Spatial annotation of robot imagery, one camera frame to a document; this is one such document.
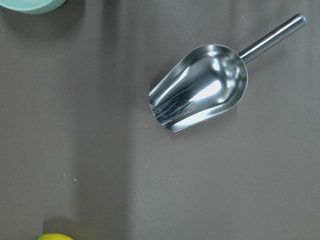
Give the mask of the mint green bowl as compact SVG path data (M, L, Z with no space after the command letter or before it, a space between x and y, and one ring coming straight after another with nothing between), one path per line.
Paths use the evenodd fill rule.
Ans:
M0 0L0 5L6 9L24 14L45 14L61 5L66 0Z

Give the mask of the yellow lemon left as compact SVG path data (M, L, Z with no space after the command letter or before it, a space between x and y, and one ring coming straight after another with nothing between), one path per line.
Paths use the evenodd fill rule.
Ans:
M74 239L62 233L45 233L38 236L36 240L74 240Z

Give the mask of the stainless steel scoop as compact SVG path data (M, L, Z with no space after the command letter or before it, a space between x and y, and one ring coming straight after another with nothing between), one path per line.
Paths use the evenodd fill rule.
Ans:
M149 92L153 116L178 132L231 110L248 87L246 64L306 23L298 13L241 52L222 44L195 48Z

